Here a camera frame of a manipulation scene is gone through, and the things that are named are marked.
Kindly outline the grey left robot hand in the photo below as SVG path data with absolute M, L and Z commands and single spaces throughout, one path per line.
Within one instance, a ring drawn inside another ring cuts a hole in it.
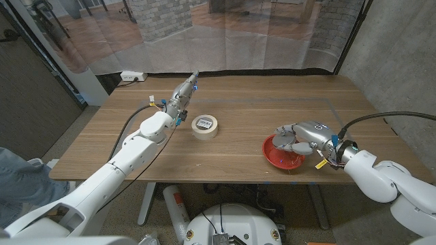
M 167 103 L 166 113 L 176 119 L 189 105 L 193 93 L 198 89 L 199 71 L 195 70 L 183 83 L 179 84 Z

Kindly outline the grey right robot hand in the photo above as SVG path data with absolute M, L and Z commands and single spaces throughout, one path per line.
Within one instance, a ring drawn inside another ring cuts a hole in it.
M 283 125 L 275 129 L 272 144 L 278 150 L 310 155 L 314 151 L 336 152 L 334 131 L 314 120 Z

